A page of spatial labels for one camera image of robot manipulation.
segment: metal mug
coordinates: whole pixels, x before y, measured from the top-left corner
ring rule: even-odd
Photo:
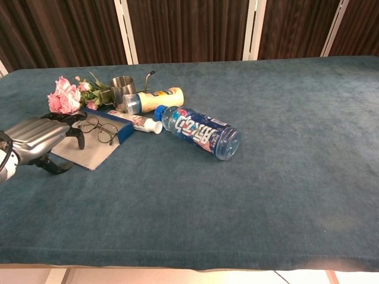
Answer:
[[[136,86],[132,77],[119,76],[111,80],[111,90],[116,111],[125,111],[123,95],[136,93]]]

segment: glasses lens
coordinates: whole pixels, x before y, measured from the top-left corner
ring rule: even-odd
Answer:
[[[103,143],[108,143],[111,141],[117,134],[117,127],[110,123],[105,123],[102,127],[99,128],[99,141]]]
[[[88,133],[95,129],[98,123],[99,120],[96,117],[89,117],[81,124],[81,129],[83,133]]]

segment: eyeglasses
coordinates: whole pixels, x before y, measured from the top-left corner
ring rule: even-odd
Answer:
[[[113,144],[113,138],[117,135],[118,129],[112,123],[101,124],[97,117],[90,116],[81,124],[78,125],[78,128],[82,130],[83,133],[89,133],[94,129],[99,129],[97,134],[97,139],[102,143]]]

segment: floor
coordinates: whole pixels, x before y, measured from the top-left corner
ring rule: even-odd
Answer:
[[[184,269],[70,269],[69,273],[66,273],[63,278],[64,269],[0,269],[0,284],[379,283],[379,273],[336,272],[336,279],[334,280],[328,279],[324,270],[277,271],[277,273],[285,280],[273,271],[198,272]]]

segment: pink rose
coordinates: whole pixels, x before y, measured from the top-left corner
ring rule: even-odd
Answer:
[[[91,85],[88,82],[80,82],[79,91],[88,92],[91,90]]]
[[[59,77],[58,81],[55,81],[56,83],[56,91],[58,91],[58,95],[60,96],[60,93],[64,92],[67,90],[68,87],[70,87],[70,82],[64,78],[63,76]]]
[[[92,102],[92,101],[89,101],[89,102],[87,103],[87,108],[97,110],[98,107],[99,107],[99,106],[98,106],[97,104],[95,104],[94,102]]]
[[[63,114],[71,114],[77,111],[80,107],[81,93],[75,85],[71,85],[60,94],[61,108],[59,111]]]
[[[60,105],[60,99],[55,93],[51,93],[47,96],[49,99],[49,110],[51,112],[60,112],[59,109],[62,107]]]

